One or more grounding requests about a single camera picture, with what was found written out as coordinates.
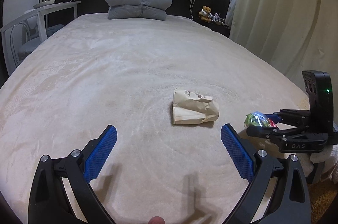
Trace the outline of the right hand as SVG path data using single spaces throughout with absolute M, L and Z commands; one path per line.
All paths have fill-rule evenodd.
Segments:
M 319 153 L 297 154 L 306 177 L 313 171 L 316 163 L 324 162 L 321 180 L 330 179 L 337 183 L 337 145 L 327 145 Z

